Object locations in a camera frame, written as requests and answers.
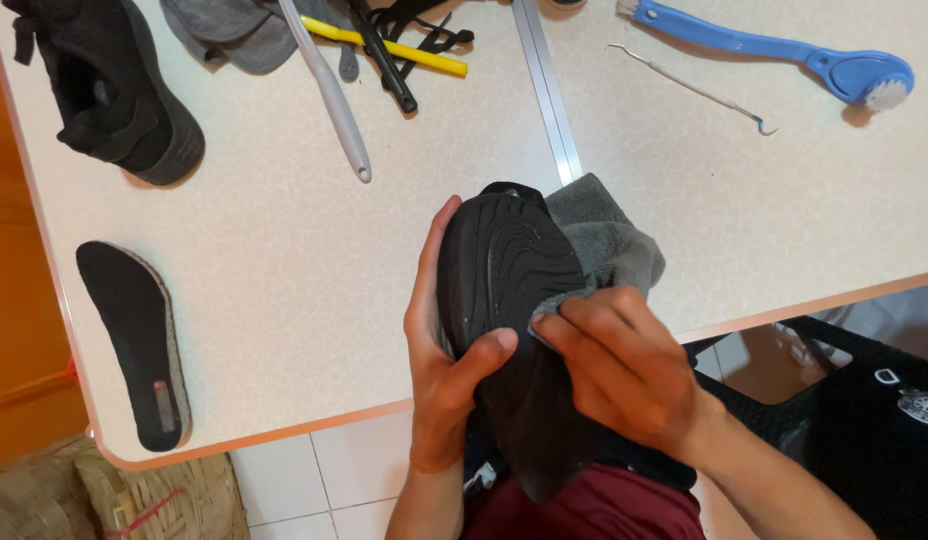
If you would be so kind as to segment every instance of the brush bristles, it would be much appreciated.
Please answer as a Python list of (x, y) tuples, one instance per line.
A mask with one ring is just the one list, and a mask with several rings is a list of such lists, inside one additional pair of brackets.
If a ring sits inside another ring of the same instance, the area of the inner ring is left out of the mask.
[(617, 0), (617, 16), (619, 18), (628, 18), (634, 15), (638, 10), (640, 0)]
[(907, 85), (901, 80), (884, 80), (867, 92), (864, 104), (874, 113), (889, 111), (907, 99)]

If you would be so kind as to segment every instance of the black sneaker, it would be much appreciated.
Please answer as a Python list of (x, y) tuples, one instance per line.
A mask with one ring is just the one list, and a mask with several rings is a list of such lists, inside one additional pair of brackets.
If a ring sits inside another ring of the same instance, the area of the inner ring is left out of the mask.
[(17, 12), (14, 59), (34, 36), (63, 118), (57, 138), (155, 186), (183, 178), (204, 134), (160, 77), (147, 20), (131, 0), (3, 0)]
[(151, 452), (181, 446), (190, 406), (163, 281), (138, 255), (107, 242), (81, 244), (77, 267), (117, 353), (140, 444)]
[(474, 398), (536, 502), (590, 464), (603, 433), (574, 408), (563, 359), (527, 329), (541, 302), (584, 286), (577, 255), (537, 190), (492, 184), (462, 203), (447, 225), (437, 265), (441, 324), (458, 359), (494, 328), (517, 332), (514, 355), (482, 380)]

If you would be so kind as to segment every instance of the gray cloth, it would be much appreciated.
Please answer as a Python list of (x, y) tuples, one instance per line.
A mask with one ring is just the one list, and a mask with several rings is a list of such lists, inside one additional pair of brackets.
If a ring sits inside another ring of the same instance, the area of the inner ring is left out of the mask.
[[(300, 13), (344, 30), (353, 30), (346, 0), (294, 0)], [(297, 43), (277, 0), (160, 0), (174, 36), (202, 63), (227, 60), (263, 75), (289, 59)], [(341, 43), (341, 78), (357, 79), (353, 46)]]
[(577, 252), (587, 286), (545, 300), (535, 314), (555, 313), (567, 298), (587, 296), (606, 287), (632, 285), (647, 297), (663, 274), (663, 254), (653, 238), (627, 219), (600, 179), (588, 173), (544, 202), (550, 217)]

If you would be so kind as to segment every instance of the blue brush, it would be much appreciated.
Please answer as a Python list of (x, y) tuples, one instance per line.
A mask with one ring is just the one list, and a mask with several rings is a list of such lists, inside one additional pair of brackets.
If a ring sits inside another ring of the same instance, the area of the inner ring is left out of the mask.
[(902, 59), (880, 51), (844, 53), (809, 43), (723, 28), (652, 0), (618, 0), (617, 14), (675, 38), (734, 53), (805, 64), (840, 99), (874, 113), (901, 104), (914, 89), (914, 72)]

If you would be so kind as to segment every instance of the shoe sole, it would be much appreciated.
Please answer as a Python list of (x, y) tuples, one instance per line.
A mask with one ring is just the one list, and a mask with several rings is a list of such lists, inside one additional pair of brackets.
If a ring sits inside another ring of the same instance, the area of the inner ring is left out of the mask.
[(160, 103), (167, 110), (172, 128), (170, 145), (164, 155), (154, 166), (145, 171), (134, 172), (134, 176), (154, 186), (167, 186), (187, 176), (200, 162), (206, 147), (204, 132), (187, 107), (170, 92), (160, 75), (158, 51), (144, 14), (131, 0), (120, 2), (131, 20), (134, 42), (144, 62), (144, 69), (147, 70), (147, 75), (158, 92)]
[(517, 332), (517, 350), (482, 380), (475, 400), (524, 491), (539, 502), (590, 463), (601, 427), (574, 408), (561, 357), (527, 330), (541, 302), (585, 286), (580, 262), (545, 210), (510, 191), (478, 195), (451, 218), (438, 259), (438, 307), (457, 359), (494, 328)]
[(82, 244), (77, 266), (117, 353), (141, 446), (181, 447), (190, 437), (190, 404), (163, 279), (136, 253), (108, 242)]

